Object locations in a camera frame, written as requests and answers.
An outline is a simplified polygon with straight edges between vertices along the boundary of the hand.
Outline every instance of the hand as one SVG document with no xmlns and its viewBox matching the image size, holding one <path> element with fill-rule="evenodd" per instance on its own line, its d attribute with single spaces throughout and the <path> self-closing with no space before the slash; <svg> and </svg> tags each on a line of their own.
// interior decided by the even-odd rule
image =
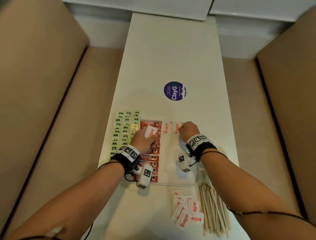
<svg viewBox="0 0 316 240">
<path fill-rule="evenodd" d="M 131 141 L 131 145 L 140 151 L 140 155 L 148 152 L 149 149 L 157 148 L 158 135 L 155 134 L 150 138 L 145 138 L 146 129 L 137 131 Z"/>
<path fill-rule="evenodd" d="M 195 125 L 193 122 L 186 122 L 184 123 L 180 128 L 180 137 L 184 142 L 187 142 L 188 139 L 196 134 L 200 134 L 200 131 L 198 130 L 197 125 Z"/>
</svg>

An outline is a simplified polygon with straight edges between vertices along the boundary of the brown upholstery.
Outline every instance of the brown upholstery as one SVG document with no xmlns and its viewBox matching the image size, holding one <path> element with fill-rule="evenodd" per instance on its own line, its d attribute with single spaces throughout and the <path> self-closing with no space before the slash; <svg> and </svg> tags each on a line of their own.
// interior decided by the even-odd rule
<svg viewBox="0 0 316 240">
<path fill-rule="evenodd" d="M 7 234 L 97 169 L 122 57 L 122 49 L 87 49 Z"/>
<path fill-rule="evenodd" d="M 253 60 L 223 58 L 239 166 L 300 213 L 280 140 Z"/>
<path fill-rule="evenodd" d="M 1 5 L 0 230 L 87 43 L 61 0 Z"/>
<path fill-rule="evenodd" d="M 316 7 L 258 59 L 308 217 L 316 224 Z"/>
</svg>

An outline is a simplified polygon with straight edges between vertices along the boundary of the white table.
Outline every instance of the white table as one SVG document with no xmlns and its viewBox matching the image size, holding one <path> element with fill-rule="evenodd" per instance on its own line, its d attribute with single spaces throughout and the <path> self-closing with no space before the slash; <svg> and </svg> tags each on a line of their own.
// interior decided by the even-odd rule
<svg viewBox="0 0 316 240">
<path fill-rule="evenodd" d="M 183 100 L 164 95 L 165 84 L 172 81 L 185 85 Z M 108 159 L 112 119 L 124 109 L 140 110 L 142 119 L 193 121 L 238 165 L 214 17 L 199 22 L 133 13 L 99 164 Z M 89 238 L 216 239 L 210 234 L 204 238 L 202 227 L 187 231 L 175 227 L 170 199 L 174 188 L 151 185 L 143 190 L 120 184 Z M 185 191 L 195 192 L 195 188 Z M 249 239 L 230 217 L 230 239 Z"/>
</svg>

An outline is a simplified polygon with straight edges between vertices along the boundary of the purple sticker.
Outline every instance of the purple sticker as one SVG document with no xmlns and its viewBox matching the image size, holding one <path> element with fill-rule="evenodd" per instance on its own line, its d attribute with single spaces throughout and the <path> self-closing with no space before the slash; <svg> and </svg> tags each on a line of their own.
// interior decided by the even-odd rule
<svg viewBox="0 0 316 240">
<path fill-rule="evenodd" d="M 167 98 L 174 101 L 182 100 L 186 96 L 186 88 L 180 82 L 167 83 L 163 91 Z"/>
</svg>

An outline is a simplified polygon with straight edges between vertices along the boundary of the person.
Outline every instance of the person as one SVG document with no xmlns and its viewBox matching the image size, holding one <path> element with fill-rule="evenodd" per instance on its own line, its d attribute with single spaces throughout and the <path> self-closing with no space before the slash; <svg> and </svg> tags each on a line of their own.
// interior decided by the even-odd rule
<svg viewBox="0 0 316 240">
<path fill-rule="evenodd" d="M 179 131 L 184 142 L 195 134 L 200 134 L 197 125 L 192 122 L 184 123 Z M 145 129 L 137 131 L 131 141 L 131 145 L 138 149 L 140 154 L 157 147 L 157 135 L 147 139 L 144 133 Z M 275 211 L 297 215 L 268 187 L 234 165 L 225 156 L 218 154 L 216 149 L 206 149 L 204 153 L 200 160 L 212 185 L 227 207 L 238 212 Z M 59 239 L 80 239 L 124 177 L 123 166 L 114 159 L 111 163 L 54 197 L 6 239 L 32 239 L 32 236 L 45 235 L 58 226 L 63 226 L 57 236 Z M 310 240 L 316 236 L 316 228 L 312 224 L 291 216 L 235 216 L 249 237 L 255 240 Z"/>
</svg>

